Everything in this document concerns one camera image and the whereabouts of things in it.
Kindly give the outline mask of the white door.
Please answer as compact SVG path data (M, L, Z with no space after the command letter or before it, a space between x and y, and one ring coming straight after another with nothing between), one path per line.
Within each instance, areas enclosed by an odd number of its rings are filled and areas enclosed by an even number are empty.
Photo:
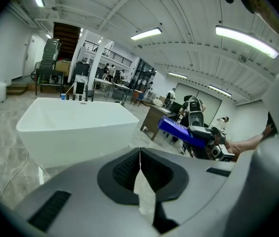
M23 77L30 76L35 66L35 56L38 48L38 38L34 35L31 36L30 42L25 55Z

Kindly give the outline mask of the grey wrapped stack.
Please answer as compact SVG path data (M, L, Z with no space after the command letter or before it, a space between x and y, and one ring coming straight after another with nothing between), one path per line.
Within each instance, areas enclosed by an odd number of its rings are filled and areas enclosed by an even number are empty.
M58 60L60 49L61 42L59 39L49 39L44 47L40 69L53 69Z

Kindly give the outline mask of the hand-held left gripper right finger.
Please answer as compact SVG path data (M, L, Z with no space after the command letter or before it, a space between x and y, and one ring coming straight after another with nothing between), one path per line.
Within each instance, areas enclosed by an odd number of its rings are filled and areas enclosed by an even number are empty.
M197 214L227 181L234 164L140 149L140 197L151 207L152 226L166 233Z

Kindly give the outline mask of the white bathtub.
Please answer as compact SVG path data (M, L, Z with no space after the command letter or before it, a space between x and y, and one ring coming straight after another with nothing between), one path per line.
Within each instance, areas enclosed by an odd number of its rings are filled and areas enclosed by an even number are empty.
M35 163L53 168L128 147L138 122L119 103L37 98L16 129Z

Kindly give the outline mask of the person's black clothing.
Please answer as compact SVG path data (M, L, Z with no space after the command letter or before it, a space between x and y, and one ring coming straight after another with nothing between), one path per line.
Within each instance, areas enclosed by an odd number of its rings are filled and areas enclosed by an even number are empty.
M276 129L276 125L272 119L270 112L268 112L267 126L270 126L271 129Z

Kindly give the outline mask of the white stick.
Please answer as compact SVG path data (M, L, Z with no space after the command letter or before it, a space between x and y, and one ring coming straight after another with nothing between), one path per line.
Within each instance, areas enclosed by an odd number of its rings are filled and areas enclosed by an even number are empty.
M74 82L74 83L70 86L70 88L66 91L65 95L69 95L69 94L74 95L74 94L75 94L75 90L76 90L76 85L77 85L77 83Z

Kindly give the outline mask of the grey handheld device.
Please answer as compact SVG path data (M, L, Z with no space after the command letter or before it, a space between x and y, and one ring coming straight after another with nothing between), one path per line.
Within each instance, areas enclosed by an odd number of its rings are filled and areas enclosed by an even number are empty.
M190 126L204 126L203 106L197 97L192 96L188 100L187 111Z

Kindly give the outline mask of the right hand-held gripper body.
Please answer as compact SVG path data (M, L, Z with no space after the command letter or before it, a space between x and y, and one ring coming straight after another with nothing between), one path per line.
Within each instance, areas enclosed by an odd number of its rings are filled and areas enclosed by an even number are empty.
M234 154L230 154L224 145L226 141L225 132L218 127L212 127L211 129L215 135L215 142L213 144L206 144L201 148L192 146L192 155L201 159L231 161Z

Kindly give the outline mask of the white framed panel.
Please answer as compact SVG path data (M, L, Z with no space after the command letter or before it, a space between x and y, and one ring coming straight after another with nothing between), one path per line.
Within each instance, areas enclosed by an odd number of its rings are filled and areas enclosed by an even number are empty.
M84 95L88 84L88 77L83 75L75 75L73 84L73 93L78 95Z

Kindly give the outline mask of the stacked cardboard boxes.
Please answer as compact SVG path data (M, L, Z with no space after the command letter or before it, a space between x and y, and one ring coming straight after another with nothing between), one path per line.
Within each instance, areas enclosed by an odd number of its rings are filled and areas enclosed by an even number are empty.
M63 72L65 77L69 76L71 62L69 61L57 61L55 65L55 70Z

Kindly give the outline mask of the blue chair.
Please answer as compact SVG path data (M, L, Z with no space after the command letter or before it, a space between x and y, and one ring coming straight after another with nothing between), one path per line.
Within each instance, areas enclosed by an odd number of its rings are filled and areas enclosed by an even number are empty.
M142 103L144 95L145 95L144 92L138 91L138 90L134 90L133 91L133 96L132 96L132 99L131 99L131 103L133 103L133 105L138 103L138 106L139 106Z

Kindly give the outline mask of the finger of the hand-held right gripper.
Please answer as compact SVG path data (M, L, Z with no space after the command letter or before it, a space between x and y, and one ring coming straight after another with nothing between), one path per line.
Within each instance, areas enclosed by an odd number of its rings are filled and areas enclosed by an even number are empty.
M190 126L188 131L193 138L202 139L205 144L213 144L215 142L215 135L211 128Z

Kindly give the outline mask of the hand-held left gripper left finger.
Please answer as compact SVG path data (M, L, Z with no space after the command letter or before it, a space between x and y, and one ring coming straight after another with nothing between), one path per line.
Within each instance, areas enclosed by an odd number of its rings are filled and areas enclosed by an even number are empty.
M16 207L48 237L157 237L134 193L139 148L81 162L27 195Z

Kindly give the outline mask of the blue bottle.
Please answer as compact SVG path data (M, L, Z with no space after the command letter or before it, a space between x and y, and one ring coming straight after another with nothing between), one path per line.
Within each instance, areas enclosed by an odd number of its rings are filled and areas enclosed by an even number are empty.
M160 130L163 130L192 146L201 148L206 145L205 139L195 137L194 135L192 135L192 133L188 130L187 127L175 122L174 120L166 116L163 116L159 120L157 126Z

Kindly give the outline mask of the wooden steps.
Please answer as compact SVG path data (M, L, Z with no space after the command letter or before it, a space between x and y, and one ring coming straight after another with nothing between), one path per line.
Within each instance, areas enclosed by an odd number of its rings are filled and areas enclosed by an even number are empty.
M7 86L6 94L20 96L27 91L28 86L26 84L11 84Z

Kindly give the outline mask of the black balcony railing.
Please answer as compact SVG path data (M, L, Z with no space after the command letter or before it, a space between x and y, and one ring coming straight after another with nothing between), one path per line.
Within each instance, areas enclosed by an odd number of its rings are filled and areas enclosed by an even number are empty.
M99 48L99 45L96 44L96 43L93 43L93 42L90 42L90 41L85 41L84 42L84 45L83 45L87 50L91 51L91 52L94 52L96 53L98 51L98 48ZM107 48L104 48L103 51L102 51L102 56L105 56L107 58L110 58L110 59L113 59L115 61L118 61L128 67L131 66L132 64L132 61L127 59L126 57L118 54L118 53L115 53Z

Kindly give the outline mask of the white work table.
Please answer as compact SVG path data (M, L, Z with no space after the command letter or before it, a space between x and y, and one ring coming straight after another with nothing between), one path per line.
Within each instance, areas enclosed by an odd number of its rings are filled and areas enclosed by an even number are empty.
M104 87L104 90L96 90L97 85ZM92 100L94 99L95 93L105 95L106 98L108 98L109 92L111 90L111 86L112 86L111 82L107 80L95 78L92 87Z

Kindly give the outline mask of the brown wooden staircase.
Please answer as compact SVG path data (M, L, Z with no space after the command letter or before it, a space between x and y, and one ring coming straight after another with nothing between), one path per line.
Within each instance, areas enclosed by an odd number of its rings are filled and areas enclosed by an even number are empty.
M63 24L54 23L53 38L61 43L59 60L71 61L79 40L81 28Z

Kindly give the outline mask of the person's right forearm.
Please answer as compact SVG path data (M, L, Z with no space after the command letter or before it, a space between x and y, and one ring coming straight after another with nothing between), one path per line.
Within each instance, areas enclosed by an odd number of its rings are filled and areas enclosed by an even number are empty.
M241 153L254 150L262 139L263 134L259 134L248 140L239 142L230 142L226 140L224 145L230 154L234 154L232 161L236 162Z

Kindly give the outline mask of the wooden vanity cabinet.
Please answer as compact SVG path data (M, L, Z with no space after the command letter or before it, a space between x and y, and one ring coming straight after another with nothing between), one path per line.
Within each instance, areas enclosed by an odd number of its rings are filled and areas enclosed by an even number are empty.
M164 107L151 106L149 108L149 111L141 125L140 131L144 131L144 128L146 128L149 132L152 132L152 136L150 137L151 141L155 139L159 132L158 123L163 116L171 118L175 117L176 114Z

